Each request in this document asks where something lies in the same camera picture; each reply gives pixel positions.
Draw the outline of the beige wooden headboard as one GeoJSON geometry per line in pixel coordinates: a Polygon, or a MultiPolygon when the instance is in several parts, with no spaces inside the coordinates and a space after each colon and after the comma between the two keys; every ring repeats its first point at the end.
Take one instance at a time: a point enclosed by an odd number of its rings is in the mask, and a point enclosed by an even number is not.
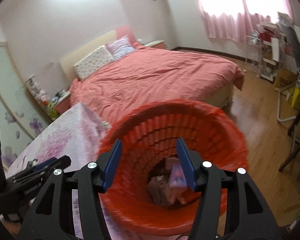
{"type": "Polygon", "coordinates": [[[70,82],[77,77],[74,65],[98,47],[116,40],[116,30],[109,31],[79,47],[60,61],[61,68],[70,82]]]}

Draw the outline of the bed with coral duvet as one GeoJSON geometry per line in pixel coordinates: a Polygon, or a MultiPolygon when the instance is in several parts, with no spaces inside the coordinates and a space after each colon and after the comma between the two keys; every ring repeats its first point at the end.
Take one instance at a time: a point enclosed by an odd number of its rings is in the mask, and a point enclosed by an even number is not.
{"type": "Polygon", "coordinates": [[[114,124],[151,102],[206,101],[228,85],[242,89],[244,74],[232,61],[211,54],[155,49],[135,50],[70,86],[72,106],[82,102],[114,124]]]}

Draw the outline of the pink striped pillow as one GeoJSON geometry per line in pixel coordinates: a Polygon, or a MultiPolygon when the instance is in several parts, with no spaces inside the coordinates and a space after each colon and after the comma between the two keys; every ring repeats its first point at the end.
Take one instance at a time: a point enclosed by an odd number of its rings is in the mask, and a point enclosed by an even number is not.
{"type": "Polygon", "coordinates": [[[115,60],[119,60],[135,50],[127,35],[114,42],[106,43],[105,46],[115,60]]]}

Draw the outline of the pink right nightstand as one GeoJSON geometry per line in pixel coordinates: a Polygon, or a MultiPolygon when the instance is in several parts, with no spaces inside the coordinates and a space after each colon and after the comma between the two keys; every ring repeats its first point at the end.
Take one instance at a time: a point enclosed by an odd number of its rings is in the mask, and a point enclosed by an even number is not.
{"type": "Polygon", "coordinates": [[[144,44],[146,47],[155,48],[155,49],[166,49],[166,44],[164,40],[155,40],[144,44]]]}

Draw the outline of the floral purple table cloth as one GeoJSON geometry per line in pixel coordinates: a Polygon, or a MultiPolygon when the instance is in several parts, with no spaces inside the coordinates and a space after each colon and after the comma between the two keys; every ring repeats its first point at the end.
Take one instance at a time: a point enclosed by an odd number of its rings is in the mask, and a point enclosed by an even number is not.
{"type": "Polygon", "coordinates": [[[24,170],[28,162],[36,160],[41,164],[53,157],[67,155],[71,165],[66,171],[75,171],[95,161],[100,143],[110,124],[84,103],[75,104],[50,124],[19,155],[7,171],[6,177],[24,170]]]}

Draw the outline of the pink nightstand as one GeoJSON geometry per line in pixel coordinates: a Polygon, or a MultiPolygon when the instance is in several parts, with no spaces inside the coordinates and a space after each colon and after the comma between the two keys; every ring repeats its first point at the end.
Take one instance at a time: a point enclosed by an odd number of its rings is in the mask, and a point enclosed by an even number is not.
{"type": "Polygon", "coordinates": [[[155,48],[155,49],[166,49],[166,44],[164,40],[155,40],[144,44],[146,47],[155,48]]]}
{"type": "Polygon", "coordinates": [[[60,90],[51,99],[52,105],[55,110],[62,115],[70,108],[70,92],[66,90],[60,90]]]}

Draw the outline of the blue tissue pack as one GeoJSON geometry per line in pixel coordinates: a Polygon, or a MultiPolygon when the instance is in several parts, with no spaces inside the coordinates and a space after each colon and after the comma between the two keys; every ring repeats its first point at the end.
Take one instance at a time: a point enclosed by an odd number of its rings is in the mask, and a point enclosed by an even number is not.
{"type": "Polygon", "coordinates": [[[168,183],[171,188],[187,188],[187,181],[179,163],[173,164],[168,183]]]}

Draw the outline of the plush toy stack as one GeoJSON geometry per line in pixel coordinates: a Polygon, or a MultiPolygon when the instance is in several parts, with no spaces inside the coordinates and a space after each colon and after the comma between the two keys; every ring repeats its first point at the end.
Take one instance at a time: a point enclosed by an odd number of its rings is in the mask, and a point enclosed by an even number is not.
{"type": "Polygon", "coordinates": [[[55,108],[57,100],[48,96],[47,92],[42,89],[40,84],[34,78],[34,74],[26,81],[26,85],[30,94],[37,101],[41,109],[52,121],[55,121],[60,116],[55,108]]]}

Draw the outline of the yellow snack bag wrapper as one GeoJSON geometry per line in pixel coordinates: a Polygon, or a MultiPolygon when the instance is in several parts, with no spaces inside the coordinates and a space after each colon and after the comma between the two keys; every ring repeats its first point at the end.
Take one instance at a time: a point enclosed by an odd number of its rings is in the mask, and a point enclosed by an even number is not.
{"type": "Polygon", "coordinates": [[[171,206],[176,202],[181,205],[186,204],[183,193],[188,187],[171,188],[168,183],[172,166],[175,163],[180,164],[176,154],[162,159],[149,172],[147,191],[156,205],[171,206]]]}

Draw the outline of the pink window curtain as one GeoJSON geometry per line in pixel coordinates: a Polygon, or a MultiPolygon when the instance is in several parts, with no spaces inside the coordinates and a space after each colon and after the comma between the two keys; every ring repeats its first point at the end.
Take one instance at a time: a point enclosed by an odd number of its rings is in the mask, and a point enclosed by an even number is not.
{"type": "Polygon", "coordinates": [[[278,13],[293,18],[289,0],[197,0],[208,38],[244,42],[261,22],[277,23],[278,13]]]}

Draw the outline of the floral sliding wardrobe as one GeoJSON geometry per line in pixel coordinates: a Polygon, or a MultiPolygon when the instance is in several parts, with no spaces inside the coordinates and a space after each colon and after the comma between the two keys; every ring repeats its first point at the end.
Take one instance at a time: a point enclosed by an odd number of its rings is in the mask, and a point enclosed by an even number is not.
{"type": "Polygon", "coordinates": [[[26,88],[6,43],[0,43],[0,141],[8,169],[51,123],[26,88]]]}

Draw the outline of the white metal chair frame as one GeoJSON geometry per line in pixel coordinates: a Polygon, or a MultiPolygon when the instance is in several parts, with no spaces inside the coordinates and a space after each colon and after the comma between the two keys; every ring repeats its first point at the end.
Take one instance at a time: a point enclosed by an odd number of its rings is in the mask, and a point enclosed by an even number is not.
{"type": "Polygon", "coordinates": [[[279,88],[277,92],[278,92],[277,114],[276,114],[277,122],[284,123],[284,122],[295,120],[296,114],[285,118],[281,116],[281,109],[282,109],[281,105],[282,103],[284,106],[290,105],[290,107],[294,109],[294,107],[291,105],[291,103],[294,102],[296,103],[296,106],[300,108],[300,86],[297,84],[296,81],[294,81],[293,83],[285,87],[279,88]]]}

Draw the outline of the white floral pillow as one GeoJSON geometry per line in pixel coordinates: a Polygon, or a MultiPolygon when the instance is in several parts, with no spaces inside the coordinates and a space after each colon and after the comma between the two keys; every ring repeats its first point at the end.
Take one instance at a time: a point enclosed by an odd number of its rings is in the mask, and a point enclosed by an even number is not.
{"type": "Polygon", "coordinates": [[[91,74],[113,61],[113,56],[108,51],[106,46],[103,45],[77,62],[74,65],[74,68],[78,78],[80,80],[85,80],[91,74]]]}

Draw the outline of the cardboard box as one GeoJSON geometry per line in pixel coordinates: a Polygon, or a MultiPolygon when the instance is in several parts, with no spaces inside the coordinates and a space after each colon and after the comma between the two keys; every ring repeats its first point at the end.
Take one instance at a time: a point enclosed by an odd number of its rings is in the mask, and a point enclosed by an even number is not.
{"type": "Polygon", "coordinates": [[[297,75],[289,70],[280,68],[274,82],[274,88],[280,89],[297,80],[297,75]]]}

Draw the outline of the pink left nightstand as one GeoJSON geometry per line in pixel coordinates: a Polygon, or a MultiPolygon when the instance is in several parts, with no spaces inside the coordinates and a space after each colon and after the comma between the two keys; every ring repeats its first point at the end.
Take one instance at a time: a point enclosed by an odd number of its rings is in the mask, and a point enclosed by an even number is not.
{"type": "Polygon", "coordinates": [[[70,92],[66,90],[60,90],[51,99],[52,105],[55,110],[62,115],[70,108],[70,92]]]}

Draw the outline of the red plastic trash basket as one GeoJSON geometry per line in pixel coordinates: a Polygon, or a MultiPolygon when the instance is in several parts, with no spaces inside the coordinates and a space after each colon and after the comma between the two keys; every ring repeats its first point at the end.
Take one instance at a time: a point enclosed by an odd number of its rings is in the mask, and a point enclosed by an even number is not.
{"type": "Polygon", "coordinates": [[[122,227],[153,236],[190,230],[199,194],[185,186],[176,152],[179,138],[218,168],[247,167],[243,133],[227,114],[199,101],[170,100],[139,106],[110,120],[100,152],[122,141],[111,188],[101,196],[122,227]]]}

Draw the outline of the white storage cart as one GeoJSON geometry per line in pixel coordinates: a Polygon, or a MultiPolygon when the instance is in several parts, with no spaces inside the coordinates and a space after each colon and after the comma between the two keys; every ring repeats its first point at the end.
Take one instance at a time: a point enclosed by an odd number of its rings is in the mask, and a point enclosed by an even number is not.
{"type": "Polygon", "coordinates": [[[273,83],[283,65],[286,36],[278,24],[261,22],[257,28],[262,49],[261,77],[273,83]]]}

